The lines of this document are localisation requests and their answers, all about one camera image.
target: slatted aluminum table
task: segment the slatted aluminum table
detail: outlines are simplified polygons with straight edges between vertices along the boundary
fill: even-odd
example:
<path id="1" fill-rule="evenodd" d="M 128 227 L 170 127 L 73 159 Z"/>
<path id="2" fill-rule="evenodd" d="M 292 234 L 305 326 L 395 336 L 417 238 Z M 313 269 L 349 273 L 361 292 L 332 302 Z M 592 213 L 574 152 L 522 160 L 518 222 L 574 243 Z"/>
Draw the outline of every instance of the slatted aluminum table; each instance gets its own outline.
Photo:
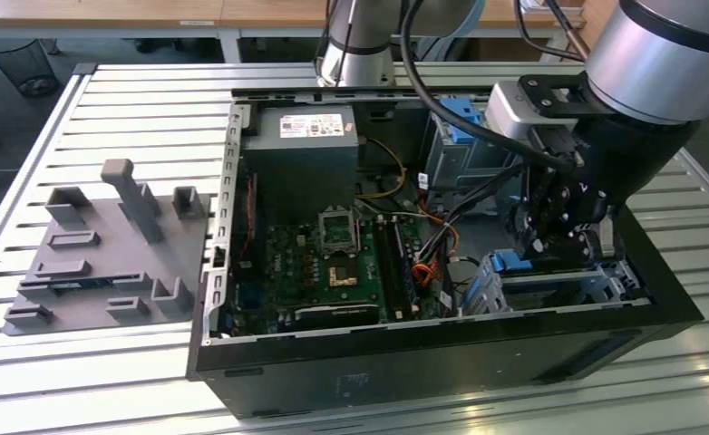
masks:
<path id="1" fill-rule="evenodd" d="M 420 72 L 429 85 L 491 85 L 576 67 L 449 63 Z M 313 84 L 301 64 L 104 65 L 72 76 L 0 206 L 0 328 L 45 232 L 50 189 L 113 197 L 100 164 L 128 158 L 157 195 L 180 182 L 214 195 L 229 90 Z M 189 323 L 0 333 L 0 433 L 709 433 L 709 177 L 686 152 L 628 206 L 706 321 L 580 381 L 236 420 L 205 385 L 184 379 Z"/>

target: sticker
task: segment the sticker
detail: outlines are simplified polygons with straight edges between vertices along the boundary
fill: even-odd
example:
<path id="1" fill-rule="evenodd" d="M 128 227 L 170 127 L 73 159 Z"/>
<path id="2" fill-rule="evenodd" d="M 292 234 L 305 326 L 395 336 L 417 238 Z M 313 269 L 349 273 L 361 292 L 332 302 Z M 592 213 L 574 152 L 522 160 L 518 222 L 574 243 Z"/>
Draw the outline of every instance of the sticker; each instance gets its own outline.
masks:
<path id="1" fill-rule="evenodd" d="M 213 21 L 185 20 L 180 21 L 180 25 L 213 25 Z"/>
<path id="2" fill-rule="evenodd" d="M 419 189 L 427 190 L 429 183 L 429 177 L 427 177 L 427 174 L 420 172 L 419 173 Z"/>
<path id="3" fill-rule="evenodd" d="M 340 114 L 288 115 L 279 120 L 279 137 L 324 138 L 343 136 L 343 119 Z"/>
<path id="4" fill-rule="evenodd" d="M 451 309 L 451 296 L 445 292 L 440 292 L 440 304 L 445 305 L 445 308 Z"/>

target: power supply label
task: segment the power supply label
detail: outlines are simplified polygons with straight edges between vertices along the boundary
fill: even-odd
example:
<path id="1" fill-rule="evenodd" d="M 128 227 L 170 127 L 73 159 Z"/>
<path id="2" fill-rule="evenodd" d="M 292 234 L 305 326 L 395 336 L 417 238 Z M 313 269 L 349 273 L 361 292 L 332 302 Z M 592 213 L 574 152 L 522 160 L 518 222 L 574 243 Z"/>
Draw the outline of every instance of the power supply label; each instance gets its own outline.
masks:
<path id="1" fill-rule="evenodd" d="M 343 119 L 339 113 L 287 115 L 279 120 L 279 137 L 324 138 L 343 136 Z"/>

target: mesh trash can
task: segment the mesh trash can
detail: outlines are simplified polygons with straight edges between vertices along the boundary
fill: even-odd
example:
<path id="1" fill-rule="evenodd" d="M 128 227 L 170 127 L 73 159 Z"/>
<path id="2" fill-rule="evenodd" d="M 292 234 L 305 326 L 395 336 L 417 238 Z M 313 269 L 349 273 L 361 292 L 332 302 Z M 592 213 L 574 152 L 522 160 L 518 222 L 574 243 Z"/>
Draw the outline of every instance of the mesh trash can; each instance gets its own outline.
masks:
<path id="1" fill-rule="evenodd" d="M 58 88 L 36 39 L 0 39 L 0 70 L 24 97 L 45 97 Z"/>

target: white cable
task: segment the white cable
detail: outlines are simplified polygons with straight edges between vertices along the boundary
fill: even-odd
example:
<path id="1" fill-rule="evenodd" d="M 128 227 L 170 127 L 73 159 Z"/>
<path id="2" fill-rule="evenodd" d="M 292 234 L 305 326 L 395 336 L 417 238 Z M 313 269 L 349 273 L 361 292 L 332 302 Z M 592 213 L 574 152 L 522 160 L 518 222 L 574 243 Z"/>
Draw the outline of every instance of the white cable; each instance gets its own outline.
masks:
<path id="1" fill-rule="evenodd" d="M 408 213 L 405 211 L 377 211 L 373 207 L 371 207 L 365 202 L 360 201 L 359 199 L 355 199 L 357 204 L 361 204 L 369 211 L 376 213 L 377 215 L 399 215 L 399 216 L 411 216 L 413 218 L 425 218 L 424 215 L 420 215 L 419 213 Z"/>

